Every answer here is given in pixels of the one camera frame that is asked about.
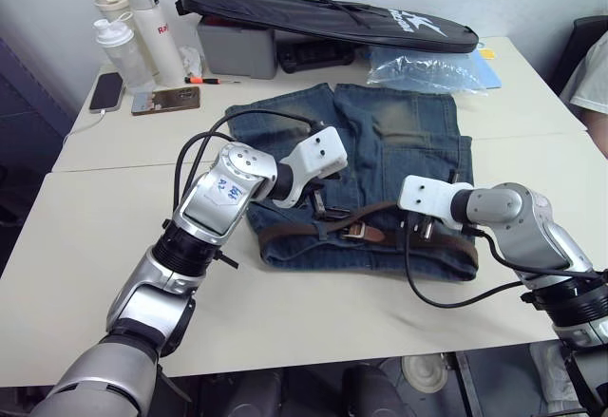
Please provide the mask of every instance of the handwritten label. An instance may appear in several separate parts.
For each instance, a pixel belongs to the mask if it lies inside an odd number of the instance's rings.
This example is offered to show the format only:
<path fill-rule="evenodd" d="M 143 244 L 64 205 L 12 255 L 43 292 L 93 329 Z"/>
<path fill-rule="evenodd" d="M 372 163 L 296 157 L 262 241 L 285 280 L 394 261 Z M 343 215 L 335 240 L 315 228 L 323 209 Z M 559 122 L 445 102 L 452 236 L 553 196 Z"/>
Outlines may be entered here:
<path fill-rule="evenodd" d="M 207 197 L 218 205 L 236 205 L 244 194 L 242 187 L 225 175 L 220 175 Z"/>

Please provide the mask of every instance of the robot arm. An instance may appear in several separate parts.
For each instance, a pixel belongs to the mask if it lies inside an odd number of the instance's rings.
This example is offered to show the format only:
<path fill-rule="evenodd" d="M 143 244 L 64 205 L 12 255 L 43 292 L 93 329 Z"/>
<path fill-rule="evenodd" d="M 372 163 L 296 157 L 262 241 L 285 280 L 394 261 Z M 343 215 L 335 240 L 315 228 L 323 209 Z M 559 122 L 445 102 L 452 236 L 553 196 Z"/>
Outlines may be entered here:
<path fill-rule="evenodd" d="M 299 143 L 279 164 L 251 146 L 231 142 L 187 192 L 164 233 L 145 252 L 111 305 L 108 335 L 81 355 L 32 416 L 144 417 L 159 357 L 181 342 L 194 294 L 251 201 L 289 208 L 306 183 L 347 165 L 333 127 Z"/>
<path fill-rule="evenodd" d="M 566 367 L 580 402 L 590 415 L 602 415 L 608 408 L 608 286 L 553 221 L 549 200 L 516 183 L 482 189 L 408 176 L 398 204 L 452 229 L 479 224 L 492 230 L 504 261 L 530 291 L 522 300 L 547 312 L 569 351 Z"/>

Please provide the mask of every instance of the black cable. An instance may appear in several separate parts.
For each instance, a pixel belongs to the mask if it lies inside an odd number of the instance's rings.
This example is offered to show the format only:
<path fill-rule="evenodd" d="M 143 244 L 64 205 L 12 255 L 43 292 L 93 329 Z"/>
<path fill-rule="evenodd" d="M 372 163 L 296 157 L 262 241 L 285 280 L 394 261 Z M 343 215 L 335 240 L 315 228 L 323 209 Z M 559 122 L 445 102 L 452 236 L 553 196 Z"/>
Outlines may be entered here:
<path fill-rule="evenodd" d="M 468 306 L 468 305 L 472 305 L 473 303 L 477 303 L 478 301 L 488 298 L 489 296 L 492 296 L 493 294 L 497 294 L 498 292 L 506 291 L 507 289 L 512 289 L 514 287 L 518 287 L 518 286 L 522 285 L 521 281 L 509 282 L 508 284 L 503 284 L 502 286 L 498 286 L 498 287 L 495 287 L 494 289 L 490 289 L 489 291 L 486 291 L 483 294 L 479 294 L 477 296 L 469 298 L 468 300 L 459 301 L 457 303 L 440 303 L 440 302 L 431 300 L 430 298 L 427 298 L 420 292 L 420 290 L 416 287 L 416 284 L 411 276 L 411 270 L 409 268 L 409 212 L 406 212 L 406 215 L 405 215 L 403 231 L 404 231 L 404 265 L 405 265 L 405 269 L 406 269 L 406 277 L 408 278 L 409 286 L 411 287 L 413 292 L 416 294 L 416 296 L 418 298 L 420 298 L 422 301 L 424 301 L 425 303 L 427 303 L 428 305 L 434 306 L 435 308 L 441 308 L 441 309 L 462 308 L 463 306 Z"/>
<path fill-rule="evenodd" d="M 211 137 L 220 137 L 221 139 L 227 140 L 228 142 L 234 142 L 235 139 L 229 135 L 222 134 L 221 132 L 201 132 L 192 137 L 182 147 L 178 155 L 178 160 L 175 163 L 175 175 L 173 177 L 173 210 L 180 204 L 180 179 L 181 179 L 181 167 L 183 166 L 183 160 L 186 157 L 188 149 L 200 139 L 210 140 Z"/>
<path fill-rule="evenodd" d="M 283 118 L 291 118 L 292 120 L 302 121 L 303 123 L 307 123 L 311 128 L 314 128 L 317 124 L 320 123 L 317 120 L 311 120 L 310 118 L 306 118 L 306 117 L 300 116 L 300 115 L 292 115 L 290 113 L 283 113 L 280 111 L 267 110 L 265 108 L 254 108 L 251 110 L 239 111 L 238 113 L 235 113 L 230 116 L 224 116 L 223 118 L 219 119 L 215 124 L 213 124 L 211 129 L 209 129 L 209 132 L 216 132 L 219 129 L 219 127 L 222 124 L 226 123 L 227 121 L 230 121 L 238 116 L 246 115 L 249 113 L 266 113 L 269 115 L 282 116 Z M 192 163 L 192 168 L 190 169 L 190 173 L 188 174 L 188 178 L 186 179 L 186 183 L 183 188 L 183 194 L 185 194 L 186 191 L 192 185 L 192 181 L 194 180 L 194 177 L 197 174 L 197 170 L 199 169 L 200 159 L 202 158 L 202 154 L 204 153 L 205 148 L 207 147 L 207 143 L 209 143 L 209 140 L 210 140 L 210 138 L 207 137 L 200 144 L 199 152 L 197 153 L 197 156 L 195 157 L 194 162 Z"/>
<path fill-rule="evenodd" d="M 344 11 L 345 13 L 347 13 L 350 16 L 350 18 L 352 18 L 352 20 L 354 20 L 354 22 L 357 25 L 359 25 L 359 26 L 365 26 L 367 29 L 371 29 L 370 25 L 368 25 L 365 21 L 363 21 L 361 18 L 359 18 L 354 12 L 348 10 L 346 7 L 344 7 L 339 2 L 335 2 L 334 0 L 321 0 L 321 2 L 326 2 L 328 4 L 333 5 L 337 9 L 340 9 L 340 10 Z"/>
<path fill-rule="evenodd" d="M 190 398 L 190 396 L 185 391 L 180 389 L 178 385 L 164 373 L 161 365 L 157 365 L 157 375 L 164 382 L 164 384 L 168 386 L 171 391 L 178 395 L 183 401 L 185 401 L 189 405 L 192 404 L 192 398 Z"/>
<path fill-rule="evenodd" d="M 533 275 L 552 275 L 552 276 L 569 276 L 569 277 L 581 277 L 584 279 L 597 279 L 599 274 L 596 272 L 585 273 L 585 272 L 568 272 L 566 270 L 554 270 L 552 268 L 536 268 L 536 267 L 526 267 L 524 265 L 517 265 L 515 263 L 511 263 L 508 260 L 504 259 L 502 256 L 498 254 L 496 249 L 496 243 L 494 242 L 494 238 L 492 238 L 488 233 L 484 232 L 480 229 L 475 229 L 473 227 L 466 226 L 463 228 L 463 233 L 467 235 L 474 235 L 475 237 L 483 237 L 487 240 L 487 243 L 490 248 L 490 253 L 494 257 L 494 259 L 503 264 L 505 267 L 510 268 L 511 270 L 515 270 L 517 272 L 530 273 Z"/>

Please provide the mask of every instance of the belt buckle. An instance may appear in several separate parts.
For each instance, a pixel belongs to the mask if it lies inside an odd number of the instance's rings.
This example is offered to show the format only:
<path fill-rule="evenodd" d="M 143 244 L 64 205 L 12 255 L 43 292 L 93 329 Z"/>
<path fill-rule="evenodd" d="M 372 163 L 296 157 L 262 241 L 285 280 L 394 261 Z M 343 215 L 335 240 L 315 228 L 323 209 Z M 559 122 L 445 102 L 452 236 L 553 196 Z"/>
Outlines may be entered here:
<path fill-rule="evenodd" d="M 362 220 L 352 223 L 349 227 L 345 227 L 340 234 L 342 239 L 362 239 L 365 237 L 366 224 Z"/>

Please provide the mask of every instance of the denim shorts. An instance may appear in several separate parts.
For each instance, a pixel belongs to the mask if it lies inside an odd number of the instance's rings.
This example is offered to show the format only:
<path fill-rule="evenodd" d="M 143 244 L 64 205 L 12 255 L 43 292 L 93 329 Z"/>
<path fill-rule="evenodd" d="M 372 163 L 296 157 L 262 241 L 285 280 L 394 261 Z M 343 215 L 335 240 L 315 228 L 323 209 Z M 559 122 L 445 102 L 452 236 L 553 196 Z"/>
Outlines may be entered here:
<path fill-rule="evenodd" d="M 326 206 L 355 211 L 379 201 L 397 201 L 403 179 L 419 175 L 448 180 L 450 171 L 459 181 L 473 182 L 470 137 L 463 137 L 456 122 L 451 96 L 327 84 L 249 105 L 235 105 L 226 115 L 266 108 L 302 115 L 333 125 L 342 139 L 349 165 L 340 180 L 325 180 Z M 278 161 L 306 139 L 308 126 L 266 114 L 242 115 L 229 122 L 241 142 L 272 154 Z M 259 233 L 279 222 L 315 223 L 310 203 L 302 208 L 279 209 L 271 201 L 252 204 L 247 218 Z M 365 219 L 383 231 L 396 231 L 403 212 L 397 209 Z M 436 223 L 435 232 L 459 235 Z M 403 271 L 403 250 L 361 240 L 342 239 L 339 233 L 283 237 L 260 252 L 272 266 L 295 270 Z M 462 254 L 446 249 L 412 249 L 413 272 L 442 280 L 469 280 L 476 265 Z"/>

